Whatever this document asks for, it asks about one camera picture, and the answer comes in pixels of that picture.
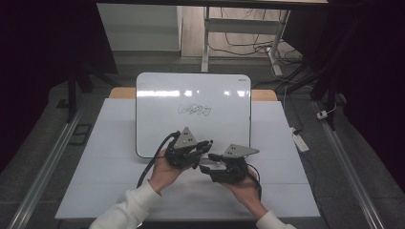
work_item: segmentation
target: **white table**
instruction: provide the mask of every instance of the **white table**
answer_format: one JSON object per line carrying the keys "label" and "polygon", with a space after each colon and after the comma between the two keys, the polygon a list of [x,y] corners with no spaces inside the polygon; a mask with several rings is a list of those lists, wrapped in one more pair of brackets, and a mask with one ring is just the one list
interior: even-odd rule
{"label": "white table", "polygon": [[[260,172],[262,203],[279,218],[319,217],[291,135],[280,102],[252,102],[251,147],[261,153],[247,161]],[[134,139],[135,99],[106,99],[57,219],[96,218],[136,188],[146,161],[137,157]],[[199,170],[184,172],[162,196],[147,220],[253,219],[229,191]]]}

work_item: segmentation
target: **wooden table edge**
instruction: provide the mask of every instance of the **wooden table edge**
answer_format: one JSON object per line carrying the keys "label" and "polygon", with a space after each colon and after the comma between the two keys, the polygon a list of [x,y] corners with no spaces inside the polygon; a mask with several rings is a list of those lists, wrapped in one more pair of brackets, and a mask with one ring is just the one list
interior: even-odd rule
{"label": "wooden table edge", "polygon": [[[110,92],[109,98],[135,99],[136,88],[117,87]],[[252,101],[278,101],[273,90],[252,90]]]}

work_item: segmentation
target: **scribbled writing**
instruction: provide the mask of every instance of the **scribbled writing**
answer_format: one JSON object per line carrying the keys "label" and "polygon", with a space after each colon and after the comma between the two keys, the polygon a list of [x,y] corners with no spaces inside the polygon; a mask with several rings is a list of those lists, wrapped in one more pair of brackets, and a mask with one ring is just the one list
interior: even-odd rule
{"label": "scribbled writing", "polygon": [[180,105],[178,108],[179,114],[197,114],[209,116],[211,113],[211,108],[199,104],[190,104],[190,105]]}

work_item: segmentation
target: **whiteboard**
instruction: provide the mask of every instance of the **whiteboard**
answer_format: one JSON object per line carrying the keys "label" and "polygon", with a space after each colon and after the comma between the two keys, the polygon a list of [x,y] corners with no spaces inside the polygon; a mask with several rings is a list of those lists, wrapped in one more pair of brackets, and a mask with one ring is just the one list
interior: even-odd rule
{"label": "whiteboard", "polygon": [[153,157],[168,135],[184,127],[197,141],[214,140],[209,153],[221,155],[230,143],[250,147],[250,103],[246,75],[141,73],[136,152]]}

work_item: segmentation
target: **person's left hand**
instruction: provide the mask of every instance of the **person's left hand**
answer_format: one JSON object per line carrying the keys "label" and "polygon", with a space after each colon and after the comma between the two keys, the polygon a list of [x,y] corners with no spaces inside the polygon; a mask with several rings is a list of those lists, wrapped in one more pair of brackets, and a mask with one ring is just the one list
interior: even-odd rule
{"label": "person's left hand", "polygon": [[170,166],[169,162],[167,162],[164,157],[165,152],[166,150],[159,152],[158,158],[155,160],[152,176],[149,179],[149,184],[158,194],[160,194],[163,188],[172,184],[183,171],[190,168],[180,170]]}

